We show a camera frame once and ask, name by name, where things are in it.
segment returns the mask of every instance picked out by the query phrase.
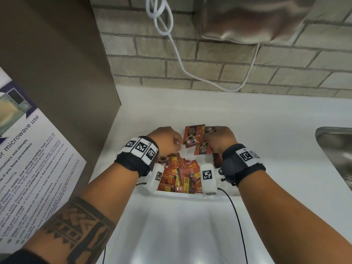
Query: sink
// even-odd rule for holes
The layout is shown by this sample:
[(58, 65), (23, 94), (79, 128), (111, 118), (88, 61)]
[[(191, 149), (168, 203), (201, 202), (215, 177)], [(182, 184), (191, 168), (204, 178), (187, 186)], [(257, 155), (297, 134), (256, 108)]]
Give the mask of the sink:
[(352, 128), (318, 128), (315, 138), (352, 190)]

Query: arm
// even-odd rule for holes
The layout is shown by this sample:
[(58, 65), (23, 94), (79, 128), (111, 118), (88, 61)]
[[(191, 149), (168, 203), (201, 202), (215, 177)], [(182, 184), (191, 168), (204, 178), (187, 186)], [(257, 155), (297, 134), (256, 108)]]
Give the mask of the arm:
[[(171, 127), (148, 135), (159, 155), (177, 152), (182, 144)], [(94, 264), (107, 244), (138, 180), (138, 172), (114, 163), (77, 197), (67, 202), (24, 244), (50, 264)]]
[[(220, 155), (237, 144), (227, 127), (217, 127), (217, 132), (205, 134), (203, 139)], [(238, 190), (276, 264), (351, 262), (352, 245), (282, 189), (266, 172), (257, 171), (245, 177)]]

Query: tattoo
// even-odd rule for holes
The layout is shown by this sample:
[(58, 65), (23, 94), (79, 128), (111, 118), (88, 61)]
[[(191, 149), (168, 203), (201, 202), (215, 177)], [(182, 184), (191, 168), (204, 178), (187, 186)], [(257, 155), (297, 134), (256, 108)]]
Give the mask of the tattoo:
[(93, 264), (102, 253), (115, 224), (85, 200), (75, 197), (43, 226), (70, 244), (68, 264)]

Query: brick wall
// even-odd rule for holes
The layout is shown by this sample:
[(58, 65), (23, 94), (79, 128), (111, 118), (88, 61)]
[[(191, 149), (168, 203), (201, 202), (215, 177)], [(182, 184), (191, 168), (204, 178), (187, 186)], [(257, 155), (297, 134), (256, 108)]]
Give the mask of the brick wall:
[[(144, 12), (144, 0), (90, 0), (115, 83), (217, 90), (185, 75), (168, 39)], [(254, 46), (200, 39), (191, 23), (193, 0), (168, 0), (175, 39), (190, 73), (234, 89)], [(352, 0), (317, 0), (285, 44), (262, 44), (241, 92), (352, 98)]]

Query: white cable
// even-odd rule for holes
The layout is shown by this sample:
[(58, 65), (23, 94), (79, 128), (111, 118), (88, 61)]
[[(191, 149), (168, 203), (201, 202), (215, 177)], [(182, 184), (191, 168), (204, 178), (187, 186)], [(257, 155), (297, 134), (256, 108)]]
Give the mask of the white cable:
[[(150, 4), (152, 4), (153, 12), (150, 11)], [(161, 5), (160, 5), (159, 8), (157, 8), (157, 6), (158, 6), (158, 0), (154, 0), (154, 1), (153, 1), (153, 0), (145, 0), (145, 10), (146, 10), (146, 12), (147, 12), (147, 15), (148, 15), (150, 18), (153, 19), (153, 21), (154, 21), (154, 26), (155, 26), (157, 32), (158, 32), (160, 35), (162, 35), (162, 36), (167, 36), (167, 37), (169, 37), (170, 42), (171, 42), (171, 44), (172, 44), (172, 46), (173, 46), (173, 48), (174, 48), (174, 51), (175, 51), (175, 53), (176, 53), (178, 62), (179, 62), (179, 64), (180, 64), (180, 66), (181, 66), (181, 69), (182, 69), (182, 71), (183, 71), (185, 74), (187, 74), (187, 75), (190, 76), (191, 78), (200, 80), (200, 81), (202, 81), (202, 82), (209, 83), (209, 84), (211, 84), (211, 85), (213, 85), (213, 86), (215, 86), (215, 87), (218, 87), (219, 89), (221, 89), (221, 90), (223, 90), (223, 91), (226, 91), (226, 92), (235, 92), (235, 91), (238, 91), (238, 90), (240, 90), (240, 89), (246, 84), (246, 82), (247, 82), (247, 80), (248, 80), (248, 77), (249, 77), (249, 75), (251, 74), (251, 71), (252, 71), (254, 62), (256, 61), (256, 57), (257, 57), (257, 54), (258, 54), (258, 50), (259, 50), (259, 45), (260, 45), (260, 44), (257, 44), (257, 46), (256, 46), (256, 49), (255, 49), (255, 51), (254, 51), (254, 55), (253, 55), (253, 59), (252, 59), (251, 65), (249, 66), (249, 69), (248, 69), (248, 71), (247, 71), (247, 74), (246, 74), (246, 77), (245, 77), (243, 83), (242, 83), (238, 88), (236, 88), (236, 89), (227, 90), (227, 89), (225, 89), (225, 88), (222, 88), (221, 86), (219, 86), (218, 84), (216, 84), (216, 83), (214, 83), (214, 82), (211, 82), (211, 81), (209, 81), (209, 80), (202, 79), (202, 78), (199, 78), (199, 77), (197, 77), (197, 76), (194, 76), (194, 75), (192, 75), (191, 73), (187, 72), (187, 70), (184, 69), (183, 64), (182, 64), (182, 61), (181, 61), (181, 57), (180, 57), (180, 55), (179, 55), (179, 53), (178, 53), (178, 49), (177, 49), (177, 47), (176, 47), (176, 45), (175, 45), (174, 39), (172, 38), (172, 36), (171, 36), (171, 34), (170, 34), (171, 31), (172, 31), (172, 29), (173, 29), (173, 27), (174, 27), (174, 17), (173, 17), (173, 14), (172, 14), (172, 12), (171, 12), (170, 6), (169, 6), (169, 4), (168, 4), (168, 2), (167, 2), (166, 0), (161, 0)], [(161, 14), (164, 12), (165, 8), (166, 8), (166, 11), (167, 11), (167, 13), (168, 13), (169, 21), (170, 21), (170, 26), (169, 26), (169, 28), (166, 26), (165, 22), (164, 22), (163, 19), (161, 18)], [(157, 20), (159, 20), (159, 22), (161, 23), (161, 25), (164, 27), (165, 31), (161, 31), (161, 30), (160, 30), (160, 28), (159, 28), (159, 26), (158, 26)]]

